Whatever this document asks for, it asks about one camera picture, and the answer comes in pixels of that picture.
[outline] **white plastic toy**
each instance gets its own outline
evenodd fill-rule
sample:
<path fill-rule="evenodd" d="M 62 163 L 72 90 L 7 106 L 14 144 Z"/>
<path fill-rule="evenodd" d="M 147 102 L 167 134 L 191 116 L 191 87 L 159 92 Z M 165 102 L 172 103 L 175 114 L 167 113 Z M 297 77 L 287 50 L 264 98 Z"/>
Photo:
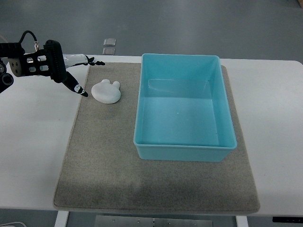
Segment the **white plastic toy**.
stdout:
<path fill-rule="evenodd" d="M 92 87 L 91 94 L 99 102 L 112 104 L 117 102 L 121 97 L 119 88 L 120 83 L 118 81 L 111 84 L 108 79 L 104 79 Z"/>

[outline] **gray felt mat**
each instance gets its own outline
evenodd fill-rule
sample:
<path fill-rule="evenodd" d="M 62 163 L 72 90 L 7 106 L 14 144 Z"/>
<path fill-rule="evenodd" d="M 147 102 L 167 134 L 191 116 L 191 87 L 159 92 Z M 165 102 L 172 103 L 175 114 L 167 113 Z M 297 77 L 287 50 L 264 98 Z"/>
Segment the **gray felt mat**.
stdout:
<path fill-rule="evenodd" d="M 121 83 L 112 105 L 82 98 L 54 194 L 58 210 L 114 214 L 248 214 L 259 201 L 223 67 L 238 147 L 222 162 L 141 160 L 133 144 L 141 65 L 89 70 L 86 91 L 102 79 Z"/>

